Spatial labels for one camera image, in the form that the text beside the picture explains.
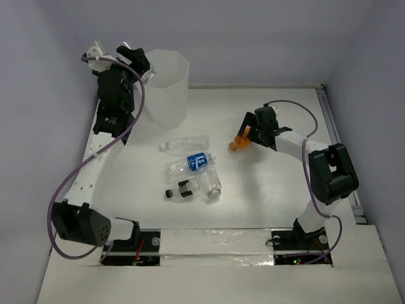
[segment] clear plastic bottle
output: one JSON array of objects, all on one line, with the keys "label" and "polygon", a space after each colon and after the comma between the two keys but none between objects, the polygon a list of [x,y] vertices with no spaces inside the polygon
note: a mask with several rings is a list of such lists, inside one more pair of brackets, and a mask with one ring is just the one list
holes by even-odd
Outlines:
[{"label": "clear plastic bottle", "polygon": [[186,198],[190,195],[195,194],[200,185],[198,180],[193,177],[191,179],[182,180],[176,183],[171,189],[166,190],[167,198]]},{"label": "clear plastic bottle", "polygon": [[216,156],[212,153],[198,153],[190,155],[186,159],[174,161],[167,164],[168,175],[170,178],[176,178],[183,174],[197,171],[206,165],[213,163]]},{"label": "clear plastic bottle", "polygon": [[199,183],[202,191],[208,198],[217,198],[221,195],[221,182],[213,166],[199,169]]},{"label": "clear plastic bottle", "polygon": [[190,155],[209,149],[209,136],[190,136],[170,139],[160,144],[160,150],[170,155]]}]

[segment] black bottle cap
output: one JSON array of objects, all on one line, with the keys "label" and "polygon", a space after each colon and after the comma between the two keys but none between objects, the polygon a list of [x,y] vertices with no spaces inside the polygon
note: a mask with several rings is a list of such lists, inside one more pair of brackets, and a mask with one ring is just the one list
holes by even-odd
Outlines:
[{"label": "black bottle cap", "polygon": [[173,192],[171,190],[166,190],[166,197],[171,198],[173,196]]}]

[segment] bottle label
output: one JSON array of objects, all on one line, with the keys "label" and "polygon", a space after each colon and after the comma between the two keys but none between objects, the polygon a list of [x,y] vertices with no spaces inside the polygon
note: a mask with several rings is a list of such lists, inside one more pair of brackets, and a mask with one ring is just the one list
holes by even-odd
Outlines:
[{"label": "bottle label", "polygon": [[192,171],[196,171],[208,164],[207,158],[204,153],[198,153],[187,157],[189,167]]},{"label": "bottle label", "polygon": [[180,190],[180,195],[183,198],[186,198],[186,197],[192,195],[191,187],[190,187],[190,183],[189,183],[188,179],[183,180],[182,182],[178,182],[178,190]]}]

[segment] black label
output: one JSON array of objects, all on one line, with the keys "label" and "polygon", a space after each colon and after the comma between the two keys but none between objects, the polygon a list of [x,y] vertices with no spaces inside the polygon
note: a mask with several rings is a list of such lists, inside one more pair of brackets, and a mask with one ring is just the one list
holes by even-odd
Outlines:
[{"label": "black label", "polygon": [[186,197],[192,195],[191,187],[190,187],[190,183],[189,183],[188,179],[183,180],[182,182],[178,182],[178,190],[180,190],[180,195],[183,198],[186,198]]}]

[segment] cable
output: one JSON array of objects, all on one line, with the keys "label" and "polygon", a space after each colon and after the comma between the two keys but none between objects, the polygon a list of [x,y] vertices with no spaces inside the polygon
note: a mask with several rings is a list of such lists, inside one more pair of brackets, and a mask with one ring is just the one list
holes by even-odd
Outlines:
[{"label": "cable", "polygon": [[[91,61],[91,60],[101,60],[101,61],[108,61],[111,63],[114,63],[116,65],[119,65],[123,68],[126,68],[128,71],[130,71],[131,73],[133,73],[135,75],[135,77],[138,79],[139,84],[140,84],[140,90],[142,93],[142,97],[140,99],[140,106],[139,106],[139,110],[137,115],[134,118],[134,121],[128,126],[128,128],[122,132],[116,139],[114,139],[113,141],[111,141],[109,144],[105,145],[104,147],[102,147],[100,150],[98,150],[96,152],[97,155],[100,155],[101,153],[103,153],[104,151],[106,151],[107,149],[109,149],[112,145],[114,145],[115,143],[117,143],[118,141],[120,141],[125,135],[127,135],[132,127],[137,123],[140,114],[142,113],[142,110],[144,108],[145,105],[145,86],[144,83],[142,82],[141,77],[138,75],[137,72],[135,72],[135,70],[133,68],[131,68],[130,66],[126,65],[125,63],[122,63],[118,60],[115,59],[111,59],[111,58],[105,58],[105,57],[86,57],[86,58],[82,58],[82,61],[87,62],[87,61]],[[80,169],[83,168],[84,166],[86,166],[89,162],[91,162],[93,159],[95,158],[94,155],[88,157],[87,159],[85,159],[75,170],[73,170],[72,172],[70,172],[70,174],[63,180],[63,182],[58,186],[58,188],[55,190],[54,194],[52,195],[51,201],[49,202],[49,206],[48,206],[48,211],[47,211],[47,218],[46,218],[46,225],[47,225],[47,231],[48,231],[48,236],[49,236],[49,240],[51,241],[52,247],[55,249],[55,251],[57,253],[59,253],[60,256],[62,256],[63,258],[67,258],[68,260],[79,260],[81,258],[85,258],[88,255],[90,255],[91,253],[93,253],[94,250],[97,249],[97,246],[93,247],[92,249],[90,249],[87,253],[84,253],[83,255],[67,255],[66,253],[64,253],[61,248],[58,246],[58,244],[56,244],[56,240],[54,239],[54,236],[52,234],[52,209],[53,206],[55,204],[56,198],[58,197],[58,194],[61,192],[61,190],[66,186],[66,184],[68,183],[68,181],[74,177],[76,174],[79,173]]]},{"label": "cable", "polygon": [[100,263],[101,263],[102,261],[104,261],[104,259],[108,256],[108,253],[110,253],[111,249],[113,249],[113,246],[114,246],[114,241],[111,241],[111,244],[110,244],[110,246],[108,247],[106,254],[101,257]]},{"label": "cable", "polygon": [[[297,106],[301,107],[302,109],[304,109],[305,111],[307,111],[307,112],[312,116],[312,118],[313,118],[313,120],[314,120],[314,123],[315,123],[315,128],[314,128],[314,130],[313,130],[311,133],[309,133],[309,134],[305,137],[304,141],[302,142],[302,149],[301,149],[302,167],[303,167],[303,169],[304,169],[304,175],[305,175],[306,185],[307,185],[307,187],[308,187],[309,195],[310,195],[310,197],[311,197],[311,201],[312,201],[312,203],[313,203],[313,205],[314,205],[314,208],[315,208],[316,212],[317,212],[321,217],[325,217],[326,219],[330,219],[330,218],[333,217],[333,218],[337,219],[338,222],[339,222],[339,234],[338,234],[338,236],[337,236],[337,239],[336,239],[335,244],[333,244],[333,246],[332,246],[326,253],[323,253],[323,254],[320,255],[319,257],[317,257],[317,258],[315,258],[315,259],[313,259],[313,260],[311,260],[311,261],[305,263],[305,264],[312,264],[312,263],[315,263],[315,262],[317,262],[318,260],[320,260],[320,259],[322,259],[322,258],[327,257],[327,256],[332,252],[332,250],[336,248],[337,244],[338,244],[339,241],[340,241],[340,238],[342,237],[343,223],[342,223],[342,220],[340,219],[340,217],[338,217],[337,215],[327,215],[327,214],[322,213],[321,210],[319,210],[318,205],[316,204],[315,194],[314,194],[314,192],[312,191],[311,181],[310,181],[310,179],[309,179],[308,171],[307,171],[307,169],[306,169],[306,157],[305,157],[305,146],[306,146],[306,142],[307,142],[308,139],[309,139],[312,135],[314,135],[315,132],[318,130],[318,120],[316,119],[314,113],[312,113],[310,109],[308,109],[306,106],[303,106],[301,103],[298,103],[298,102],[296,102],[296,101],[291,101],[291,100],[274,100],[274,101],[269,101],[268,103],[265,103],[265,105],[271,105],[271,104],[273,104],[273,103],[291,103],[291,104],[293,104],[293,105],[297,105]],[[285,255],[285,257],[299,257],[299,256],[301,256],[301,255],[302,255],[302,253],[288,254],[288,255]]]}]

